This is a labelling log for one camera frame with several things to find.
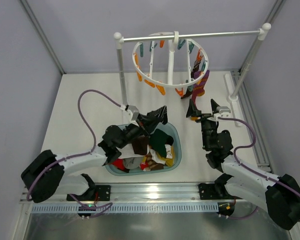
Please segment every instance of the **yellow cloth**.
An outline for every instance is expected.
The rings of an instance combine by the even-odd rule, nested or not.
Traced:
[[[172,158],[164,158],[164,157],[161,157],[158,153],[157,153],[157,157],[159,158],[159,159],[161,159],[161,160],[163,160],[163,161],[165,161],[165,165],[166,166],[173,166],[173,164],[174,164],[174,159],[175,159],[175,153],[174,153],[174,148],[173,148],[173,146],[171,146],[171,154],[172,154]]]

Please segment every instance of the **gray cloth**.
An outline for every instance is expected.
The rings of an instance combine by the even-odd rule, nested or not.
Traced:
[[[137,167],[140,167],[140,164],[143,160],[143,157],[138,156],[138,157],[130,157],[123,159],[123,166],[126,169],[136,169]]]

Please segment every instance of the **wall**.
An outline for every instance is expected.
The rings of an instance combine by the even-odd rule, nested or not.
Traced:
[[[66,72],[116,72],[113,34],[126,38],[157,32],[180,34],[257,30],[275,0],[28,0]],[[240,68],[255,36],[197,39],[210,60],[210,69]],[[123,48],[124,66],[134,71],[132,50]],[[145,43],[144,55],[149,55]],[[154,62],[167,69],[167,54]],[[185,69],[177,58],[175,69]]]
[[[61,75],[17,0],[0,0],[0,240],[9,239]]]
[[[278,174],[300,185],[300,0],[287,1],[246,81]]]

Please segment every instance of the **laundry basket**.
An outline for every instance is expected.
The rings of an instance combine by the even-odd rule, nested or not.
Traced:
[[[127,125],[120,125],[120,128],[124,128]],[[170,135],[173,139],[173,148],[174,148],[174,153],[175,153],[175,159],[174,159],[174,165],[173,166],[164,166],[164,169],[162,170],[154,170],[154,171],[142,171],[140,168],[136,168],[136,169],[131,169],[130,172],[123,172],[119,169],[117,169],[115,166],[113,165],[106,165],[105,168],[113,175],[116,176],[132,176],[132,175],[141,175],[141,174],[156,174],[156,173],[161,173],[161,172],[167,172],[167,171],[171,171],[173,169],[175,169],[181,162],[181,158],[182,158],[182,152],[181,152],[181,143],[180,143],[180,138],[178,135],[178,132],[176,131],[176,128],[170,124],[167,123],[165,125],[159,123],[157,125],[157,127],[155,129],[160,129],[163,132],[165,132],[167,135]]]

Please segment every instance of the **ventilation grille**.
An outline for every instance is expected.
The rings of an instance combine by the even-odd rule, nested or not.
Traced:
[[[31,213],[34,214],[73,214],[73,213],[98,213],[103,209],[97,211],[79,211],[80,205],[77,204],[34,204]],[[143,214],[143,213],[213,213],[219,210],[217,202],[210,203],[115,203],[107,211],[109,214]]]

